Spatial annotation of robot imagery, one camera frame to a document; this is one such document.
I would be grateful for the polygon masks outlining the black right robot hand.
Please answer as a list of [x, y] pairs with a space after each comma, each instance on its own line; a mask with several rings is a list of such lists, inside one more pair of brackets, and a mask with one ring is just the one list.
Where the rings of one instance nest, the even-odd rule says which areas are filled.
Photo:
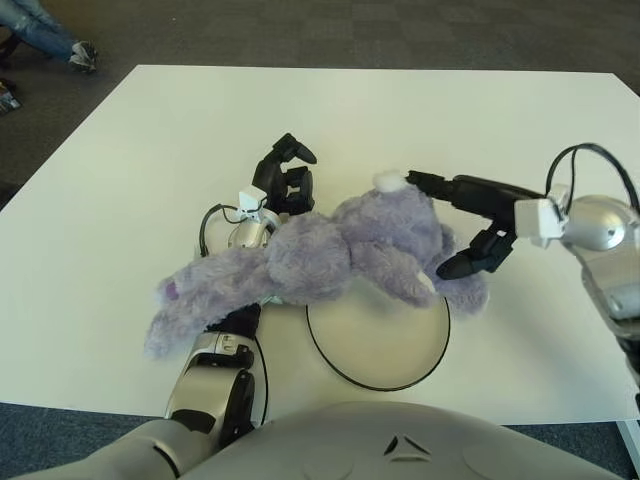
[[481, 271], [495, 272], [512, 252], [517, 239], [515, 204], [539, 200], [542, 195], [521, 187], [458, 175], [451, 180], [411, 170], [406, 180], [427, 196], [446, 201], [454, 208], [491, 221], [469, 247], [443, 261], [436, 273], [443, 280], [455, 280]]

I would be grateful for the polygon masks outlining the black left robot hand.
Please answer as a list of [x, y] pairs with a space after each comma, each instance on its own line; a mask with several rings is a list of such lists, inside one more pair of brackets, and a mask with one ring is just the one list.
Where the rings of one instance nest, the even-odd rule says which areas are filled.
[[293, 159], [315, 165], [316, 156], [293, 135], [286, 133], [258, 163], [252, 185], [266, 193], [264, 206], [276, 214], [300, 215], [313, 210], [313, 175], [308, 167], [283, 171]]

